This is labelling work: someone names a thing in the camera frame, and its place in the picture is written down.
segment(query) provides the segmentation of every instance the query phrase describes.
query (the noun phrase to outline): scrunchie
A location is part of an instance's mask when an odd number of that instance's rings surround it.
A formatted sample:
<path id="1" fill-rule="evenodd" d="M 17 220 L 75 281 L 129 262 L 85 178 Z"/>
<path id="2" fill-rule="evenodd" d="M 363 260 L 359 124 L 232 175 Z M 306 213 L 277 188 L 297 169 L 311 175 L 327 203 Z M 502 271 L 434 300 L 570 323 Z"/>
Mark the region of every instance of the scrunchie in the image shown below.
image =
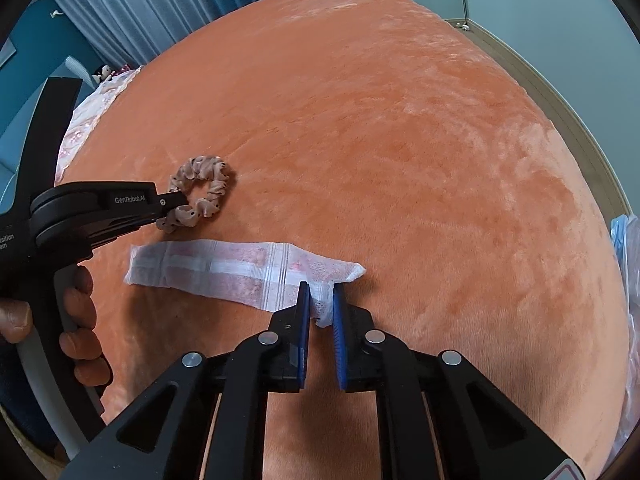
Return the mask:
<path id="1" fill-rule="evenodd" d="M 156 227 L 165 233 L 173 233 L 178 227 L 194 227 L 200 218 L 210 218 L 220 211 L 219 198 L 226 193 L 228 176 L 222 173 L 226 164 L 218 156 L 197 156 L 190 158 L 169 177 L 169 192 L 191 192 L 196 180 L 209 180 L 206 198 L 196 200 L 195 206 L 181 205 L 169 211 L 166 218 L 156 221 Z"/>

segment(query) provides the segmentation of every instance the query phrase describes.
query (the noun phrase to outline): human hand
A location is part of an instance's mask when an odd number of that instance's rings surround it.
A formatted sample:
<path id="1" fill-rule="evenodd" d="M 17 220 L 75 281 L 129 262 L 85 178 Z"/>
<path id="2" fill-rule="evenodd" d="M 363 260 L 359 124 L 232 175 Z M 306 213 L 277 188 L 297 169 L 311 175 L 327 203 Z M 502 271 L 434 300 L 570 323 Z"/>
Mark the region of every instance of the human hand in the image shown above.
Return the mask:
<path id="1" fill-rule="evenodd" d="M 86 267 L 78 267 L 74 288 L 63 295 L 65 310 L 78 325 L 75 332 L 60 335 L 60 348 L 72 359 L 78 360 L 74 374 L 85 386 L 100 386 L 111 378 L 111 370 L 102 355 L 102 346 L 93 332 L 97 321 L 91 293 L 94 280 Z M 28 303 L 0 300 L 0 334 L 9 343 L 18 343 L 29 335 L 33 317 Z"/>

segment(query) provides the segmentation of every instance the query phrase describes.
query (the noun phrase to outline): white pad wrapper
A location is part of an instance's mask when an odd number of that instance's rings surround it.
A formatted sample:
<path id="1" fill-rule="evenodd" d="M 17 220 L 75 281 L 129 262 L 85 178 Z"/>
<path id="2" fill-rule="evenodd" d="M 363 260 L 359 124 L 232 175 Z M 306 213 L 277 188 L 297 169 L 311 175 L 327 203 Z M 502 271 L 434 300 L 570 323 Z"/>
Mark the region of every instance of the white pad wrapper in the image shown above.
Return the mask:
<path id="1" fill-rule="evenodd" d="M 268 312 L 296 304 L 300 282 L 311 289 L 319 327 L 333 321 L 334 283 L 365 273 L 360 264 L 332 260 L 292 244 L 236 244 L 217 240 L 132 246 L 125 283 L 178 288 Z"/>

